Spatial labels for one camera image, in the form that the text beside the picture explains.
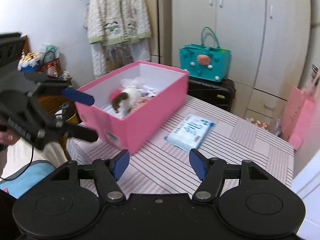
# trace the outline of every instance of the pink box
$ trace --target pink box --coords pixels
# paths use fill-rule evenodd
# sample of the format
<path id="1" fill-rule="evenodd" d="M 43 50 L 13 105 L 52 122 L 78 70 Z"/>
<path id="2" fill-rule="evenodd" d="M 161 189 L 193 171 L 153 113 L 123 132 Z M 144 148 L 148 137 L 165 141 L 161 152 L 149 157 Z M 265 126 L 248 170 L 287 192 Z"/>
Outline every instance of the pink box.
<path id="1" fill-rule="evenodd" d="M 110 104 L 111 94 L 121 88 L 120 81 L 136 77 L 142 77 L 147 86 L 159 91 L 156 97 L 124 119 L 102 111 Z M 103 141 L 108 141 L 119 150 L 127 149 L 132 155 L 185 103 L 188 71 L 137 61 L 92 81 L 79 91 L 95 98 L 93 106 L 76 103 L 84 124 L 95 129 Z"/>

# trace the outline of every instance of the label sticker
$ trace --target label sticker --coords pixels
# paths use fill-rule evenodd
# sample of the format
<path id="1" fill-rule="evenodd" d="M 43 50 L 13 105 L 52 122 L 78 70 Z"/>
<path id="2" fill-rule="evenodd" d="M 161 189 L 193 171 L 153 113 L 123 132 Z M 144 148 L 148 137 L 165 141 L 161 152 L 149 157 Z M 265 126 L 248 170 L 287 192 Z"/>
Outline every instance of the label sticker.
<path id="1" fill-rule="evenodd" d="M 116 136 L 110 132 L 107 132 L 106 135 L 107 135 L 108 141 L 110 143 L 116 145 L 119 149 L 122 149 L 121 140 L 118 136 Z"/>

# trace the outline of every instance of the black suitcase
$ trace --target black suitcase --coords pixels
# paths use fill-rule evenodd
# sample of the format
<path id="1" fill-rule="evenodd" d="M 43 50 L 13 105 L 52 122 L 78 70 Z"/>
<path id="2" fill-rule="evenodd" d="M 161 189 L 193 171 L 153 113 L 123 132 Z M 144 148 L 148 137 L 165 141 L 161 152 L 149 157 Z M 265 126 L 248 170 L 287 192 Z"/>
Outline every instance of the black suitcase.
<path id="1" fill-rule="evenodd" d="M 188 95 L 230 112 L 236 94 L 235 83 L 224 78 L 220 83 L 189 77 Z"/>

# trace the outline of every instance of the white garment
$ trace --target white garment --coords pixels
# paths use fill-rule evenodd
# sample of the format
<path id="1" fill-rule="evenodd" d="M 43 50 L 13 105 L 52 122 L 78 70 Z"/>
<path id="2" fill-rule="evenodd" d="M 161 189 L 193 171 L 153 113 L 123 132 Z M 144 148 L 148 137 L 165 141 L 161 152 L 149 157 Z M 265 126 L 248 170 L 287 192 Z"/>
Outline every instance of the white garment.
<path id="1" fill-rule="evenodd" d="M 32 146 L 21 138 L 16 144 L 8 146 L 0 153 L 1 157 L 5 155 L 5 158 L 1 158 L 1 162 L 5 162 L 1 163 L 3 168 L 1 176 L 7 178 L 30 162 Z M 55 168 L 68 161 L 60 144 L 54 142 L 48 143 L 43 151 L 34 148 L 33 161 L 37 160 L 49 161 Z"/>
<path id="2" fill-rule="evenodd" d="M 106 74 L 106 57 L 103 51 L 102 42 L 91 44 L 93 74 L 101 77 Z"/>
<path id="3" fill-rule="evenodd" d="M 151 30 L 145 0 L 90 0 L 84 26 L 86 23 L 96 78 L 106 74 L 103 45 L 110 51 L 110 45 L 127 43 L 133 61 L 150 61 L 147 38 Z"/>
<path id="4" fill-rule="evenodd" d="M 151 36 L 145 0 L 90 0 L 89 42 L 136 43 Z"/>
<path id="5" fill-rule="evenodd" d="M 87 5 L 87 8 L 85 10 L 85 16 L 84 16 L 84 21 L 83 21 L 83 27 L 85 29 L 88 29 L 88 17 L 89 17 L 89 5 Z"/>

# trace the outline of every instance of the blue gripper pad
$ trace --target blue gripper pad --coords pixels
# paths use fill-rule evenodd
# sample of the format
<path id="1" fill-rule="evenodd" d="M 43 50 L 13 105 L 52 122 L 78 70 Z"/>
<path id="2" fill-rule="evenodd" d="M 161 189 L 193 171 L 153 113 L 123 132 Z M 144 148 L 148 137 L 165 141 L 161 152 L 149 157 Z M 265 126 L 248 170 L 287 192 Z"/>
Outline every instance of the blue gripper pad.
<path id="1" fill-rule="evenodd" d="M 122 150 L 112 160 L 115 162 L 115 168 L 112 176 L 116 181 L 118 181 L 123 175 L 124 171 L 129 166 L 129 161 L 130 161 L 129 151 Z"/>
<path id="2" fill-rule="evenodd" d="M 66 88 L 62 90 L 61 94 L 69 100 L 79 102 L 87 106 L 92 106 L 94 104 L 93 96 L 74 90 L 73 88 Z"/>
<path id="3" fill-rule="evenodd" d="M 207 171 L 205 168 L 205 164 L 207 162 L 207 158 L 205 158 L 200 152 L 196 149 L 191 149 L 189 152 L 189 162 L 199 180 L 203 180 L 207 175 Z"/>

